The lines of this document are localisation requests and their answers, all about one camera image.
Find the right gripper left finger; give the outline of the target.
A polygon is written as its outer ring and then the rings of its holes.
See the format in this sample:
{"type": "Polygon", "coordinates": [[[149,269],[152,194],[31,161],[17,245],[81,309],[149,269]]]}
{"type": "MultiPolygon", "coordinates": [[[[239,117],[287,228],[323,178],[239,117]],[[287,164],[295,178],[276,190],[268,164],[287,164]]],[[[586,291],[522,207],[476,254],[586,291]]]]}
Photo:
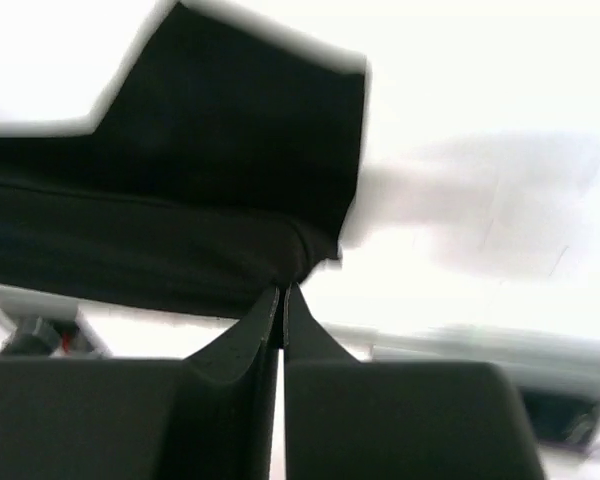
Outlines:
{"type": "Polygon", "coordinates": [[[182,360],[0,355],[0,479],[264,479],[280,294],[182,360]]]}

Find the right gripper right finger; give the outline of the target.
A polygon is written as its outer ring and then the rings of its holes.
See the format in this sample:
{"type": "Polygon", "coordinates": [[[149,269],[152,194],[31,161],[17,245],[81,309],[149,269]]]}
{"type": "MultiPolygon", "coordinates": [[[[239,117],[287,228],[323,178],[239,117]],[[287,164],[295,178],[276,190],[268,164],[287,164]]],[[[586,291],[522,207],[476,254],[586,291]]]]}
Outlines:
{"type": "Polygon", "coordinates": [[[284,301],[286,475],[298,480],[533,480],[519,394],[476,361],[362,362],[284,301]]]}

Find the front aluminium rail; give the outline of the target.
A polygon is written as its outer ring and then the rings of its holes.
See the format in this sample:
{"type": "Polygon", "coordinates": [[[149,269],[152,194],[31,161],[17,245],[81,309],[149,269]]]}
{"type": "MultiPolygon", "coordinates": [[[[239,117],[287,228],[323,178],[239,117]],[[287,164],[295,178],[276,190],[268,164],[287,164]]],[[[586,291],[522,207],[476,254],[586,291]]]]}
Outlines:
{"type": "Polygon", "coordinates": [[[370,347],[374,360],[461,359],[507,367],[600,374],[600,340],[503,327],[445,325],[404,335],[370,327],[328,325],[335,338],[370,347]]]}

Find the black skirt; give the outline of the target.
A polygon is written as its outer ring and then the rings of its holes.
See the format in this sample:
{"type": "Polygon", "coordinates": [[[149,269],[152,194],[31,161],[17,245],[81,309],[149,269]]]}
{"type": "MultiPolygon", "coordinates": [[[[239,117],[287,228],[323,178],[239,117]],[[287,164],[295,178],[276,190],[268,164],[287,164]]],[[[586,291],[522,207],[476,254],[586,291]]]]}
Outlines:
{"type": "Polygon", "coordinates": [[[367,64],[170,2],[94,128],[0,126],[0,284],[221,317],[339,256],[367,64]]]}

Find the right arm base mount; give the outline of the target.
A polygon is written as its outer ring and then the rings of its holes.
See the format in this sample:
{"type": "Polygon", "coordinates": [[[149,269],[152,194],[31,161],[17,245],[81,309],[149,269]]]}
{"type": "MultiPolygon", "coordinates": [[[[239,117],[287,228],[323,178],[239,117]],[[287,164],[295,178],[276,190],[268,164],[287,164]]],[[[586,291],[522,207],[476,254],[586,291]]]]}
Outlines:
{"type": "Polygon", "coordinates": [[[600,421],[600,401],[564,393],[521,389],[536,439],[553,447],[582,451],[600,421]]]}

